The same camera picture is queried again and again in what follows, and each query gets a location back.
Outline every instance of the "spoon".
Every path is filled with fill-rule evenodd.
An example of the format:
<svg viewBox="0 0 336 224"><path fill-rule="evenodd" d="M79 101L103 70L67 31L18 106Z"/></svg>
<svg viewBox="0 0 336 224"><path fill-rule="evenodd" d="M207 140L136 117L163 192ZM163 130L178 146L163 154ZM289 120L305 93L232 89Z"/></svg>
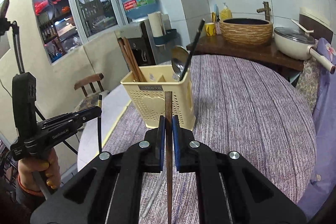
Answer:
<svg viewBox="0 0 336 224"><path fill-rule="evenodd" d="M204 27L204 23L205 23L205 20L202 19L202 20L201 20L201 23L199 24L199 27L198 27L198 30L197 30L197 33L196 33L194 42L193 42L193 44L192 44L192 46L191 46L190 54L188 55L188 59L187 59L185 65L184 65L184 69L183 69L182 74L181 74L181 76L180 76L180 81L183 80L184 75L186 74L186 72L187 72L187 70L188 70L188 68L189 68L189 66L190 66L191 58L192 58L193 55L194 55L194 52L195 52L195 49L196 49L198 40L199 40L199 38L200 38L201 32L202 32L203 27Z"/></svg>
<svg viewBox="0 0 336 224"><path fill-rule="evenodd" d="M178 78L181 77L189 53L182 46L175 46L171 50L171 66Z"/></svg>

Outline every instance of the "faucet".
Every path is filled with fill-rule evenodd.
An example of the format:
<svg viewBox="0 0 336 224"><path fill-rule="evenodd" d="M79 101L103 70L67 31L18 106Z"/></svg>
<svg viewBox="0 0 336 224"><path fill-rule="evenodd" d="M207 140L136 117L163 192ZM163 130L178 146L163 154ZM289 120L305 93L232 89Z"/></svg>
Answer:
<svg viewBox="0 0 336 224"><path fill-rule="evenodd" d="M269 12L270 12L271 8L268 5L268 1L264 1L263 4L264 4L264 8L258 9L257 13L265 12L265 19L270 21Z"/></svg>

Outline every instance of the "wooden counter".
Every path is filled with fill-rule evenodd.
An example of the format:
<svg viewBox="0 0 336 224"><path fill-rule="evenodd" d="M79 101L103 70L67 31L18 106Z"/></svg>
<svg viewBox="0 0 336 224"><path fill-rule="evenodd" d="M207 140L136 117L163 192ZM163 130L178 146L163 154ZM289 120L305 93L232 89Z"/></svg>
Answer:
<svg viewBox="0 0 336 224"><path fill-rule="evenodd" d="M225 41L221 35L214 37L201 37L197 44L195 55L216 54L239 57L243 59L265 62L284 68L290 68L298 71L303 70L303 61L293 59L281 53L272 41L269 45L261 47L244 47Z"/></svg>

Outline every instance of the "hand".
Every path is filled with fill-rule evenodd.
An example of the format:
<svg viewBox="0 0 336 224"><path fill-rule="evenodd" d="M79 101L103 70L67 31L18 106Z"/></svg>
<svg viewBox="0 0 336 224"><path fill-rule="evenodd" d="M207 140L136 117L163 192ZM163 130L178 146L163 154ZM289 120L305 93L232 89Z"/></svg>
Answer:
<svg viewBox="0 0 336 224"><path fill-rule="evenodd" d="M48 161L35 159L33 157L19 160L18 171L22 186L34 192L40 191L40 187L36 184L33 178L32 172L34 171L45 171L45 174L48 177L47 185L52 189L59 188L61 184L58 157L54 148L50 151Z"/></svg>

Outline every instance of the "cup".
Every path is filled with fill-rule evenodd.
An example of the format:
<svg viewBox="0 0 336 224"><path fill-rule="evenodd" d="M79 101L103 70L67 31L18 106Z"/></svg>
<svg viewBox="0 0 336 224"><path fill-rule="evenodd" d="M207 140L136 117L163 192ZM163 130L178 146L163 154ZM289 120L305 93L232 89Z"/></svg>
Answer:
<svg viewBox="0 0 336 224"><path fill-rule="evenodd" d="M207 32L207 36L212 37L216 35L216 25L215 23L206 23L205 24L205 31Z"/></svg>

